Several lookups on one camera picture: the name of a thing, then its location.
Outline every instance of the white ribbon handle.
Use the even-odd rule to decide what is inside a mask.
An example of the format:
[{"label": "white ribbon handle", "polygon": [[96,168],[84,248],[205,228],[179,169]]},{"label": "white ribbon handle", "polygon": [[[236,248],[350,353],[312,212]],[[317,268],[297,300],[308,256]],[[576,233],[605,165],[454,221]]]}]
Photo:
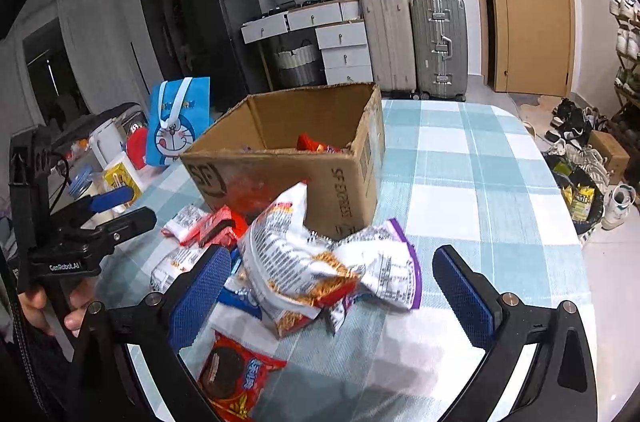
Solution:
[{"label": "white ribbon handle", "polygon": [[191,80],[193,78],[186,77],[180,83],[180,88],[178,88],[178,93],[175,95],[174,104],[171,107],[171,113],[169,113],[169,117],[166,121],[162,120],[162,98],[164,97],[164,87],[166,86],[166,81],[163,81],[160,85],[160,91],[158,92],[158,119],[160,120],[160,128],[167,129],[169,125],[173,125],[178,119],[178,115],[180,115],[180,109],[182,108],[182,102],[184,101],[185,95],[187,95],[187,90],[189,89],[189,85],[191,84]]}]

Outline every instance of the plaid tablecloth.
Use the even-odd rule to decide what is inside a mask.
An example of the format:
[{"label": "plaid tablecloth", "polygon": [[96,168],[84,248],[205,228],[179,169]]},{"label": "plaid tablecloth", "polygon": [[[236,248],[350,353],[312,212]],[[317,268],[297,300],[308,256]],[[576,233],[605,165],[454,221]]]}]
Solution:
[{"label": "plaid tablecloth", "polygon": [[[556,307],[580,309],[596,362],[591,294],[566,206],[542,155],[516,117],[497,107],[450,102],[385,101],[386,154],[375,222],[395,217],[422,266],[422,305],[395,313],[368,303],[349,312],[332,337],[322,321],[278,341],[259,321],[216,306],[194,345],[180,352],[194,376],[214,328],[245,346],[289,361],[270,378],[254,418],[283,421],[436,421],[482,358],[472,348],[431,274],[434,250],[450,243],[498,291]],[[180,163],[139,201],[163,225],[181,207],[203,200]],[[156,229],[105,261],[98,298],[108,306],[138,303],[149,275],[173,245]],[[131,347],[149,402],[172,420]],[[492,420],[510,410],[532,357],[523,352]]]}]

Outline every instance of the blue doraemon bag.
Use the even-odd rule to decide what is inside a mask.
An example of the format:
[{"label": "blue doraemon bag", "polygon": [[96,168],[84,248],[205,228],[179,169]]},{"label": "blue doraemon bag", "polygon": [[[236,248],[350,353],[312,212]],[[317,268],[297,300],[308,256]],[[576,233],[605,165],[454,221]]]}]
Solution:
[{"label": "blue doraemon bag", "polygon": [[209,78],[164,81],[151,93],[146,163],[169,165],[209,128]]}]

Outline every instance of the refrigerator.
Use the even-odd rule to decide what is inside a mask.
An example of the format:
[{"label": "refrigerator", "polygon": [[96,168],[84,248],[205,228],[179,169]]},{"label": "refrigerator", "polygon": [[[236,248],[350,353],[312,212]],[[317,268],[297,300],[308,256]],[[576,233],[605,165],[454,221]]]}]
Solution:
[{"label": "refrigerator", "polygon": [[210,102],[225,112],[248,94],[269,91],[255,44],[244,44],[242,24],[262,14],[258,0],[180,0],[187,59],[194,77],[209,76]]}]

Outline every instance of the drawer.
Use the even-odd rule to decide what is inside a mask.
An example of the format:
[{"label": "drawer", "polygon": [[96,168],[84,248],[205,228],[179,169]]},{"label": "drawer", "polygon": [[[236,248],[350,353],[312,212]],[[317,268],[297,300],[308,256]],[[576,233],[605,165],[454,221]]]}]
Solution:
[{"label": "drawer", "polygon": [[364,29],[363,20],[350,24],[318,27],[316,28],[316,38],[318,38],[318,46],[321,50],[367,44],[367,32]]},{"label": "drawer", "polygon": [[287,28],[287,21],[285,19],[286,14],[286,12],[281,12],[280,14],[267,16],[266,18],[261,18],[260,20],[255,20],[254,22],[243,25],[241,30],[244,42],[252,43],[288,32],[289,29]]},{"label": "drawer", "polygon": [[324,75],[326,75],[326,83],[328,85],[373,82],[373,74],[370,66],[326,68],[324,69]]},{"label": "drawer", "polygon": [[340,4],[319,4],[295,11],[289,11],[289,30],[317,27],[318,25],[335,24],[342,21]]},{"label": "drawer", "polygon": [[361,18],[359,0],[342,0],[340,2],[340,10],[342,11],[342,20],[344,22]]},{"label": "drawer", "polygon": [[324,68],[371,65],[369,47],[367,45],[327,48],[322,51],[322,60],[324,60]]}]

